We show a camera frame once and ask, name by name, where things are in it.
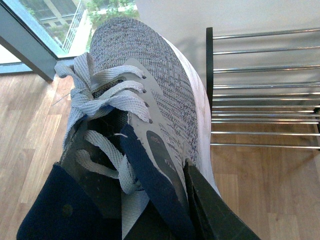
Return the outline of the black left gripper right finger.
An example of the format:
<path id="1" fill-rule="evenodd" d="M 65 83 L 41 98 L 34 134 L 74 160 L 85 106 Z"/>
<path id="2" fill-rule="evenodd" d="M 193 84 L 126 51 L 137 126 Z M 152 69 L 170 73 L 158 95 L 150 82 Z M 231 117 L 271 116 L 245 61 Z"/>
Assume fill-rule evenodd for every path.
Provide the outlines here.
<path id="1" fill-rule="evenodd" d="M 200 171 L 187 161 L 184 177 L 189 211 L 198 240 L 258 240 Z"/>

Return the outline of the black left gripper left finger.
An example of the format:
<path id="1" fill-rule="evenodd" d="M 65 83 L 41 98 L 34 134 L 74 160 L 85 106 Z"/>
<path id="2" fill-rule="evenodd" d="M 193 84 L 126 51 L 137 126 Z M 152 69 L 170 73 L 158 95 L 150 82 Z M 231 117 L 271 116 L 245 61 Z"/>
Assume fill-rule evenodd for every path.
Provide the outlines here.
<path id="1" fill-rule="evenodd" d="M 175 235 L 153 204 L 148 204 L 125 240 L 174 240 Z"/>

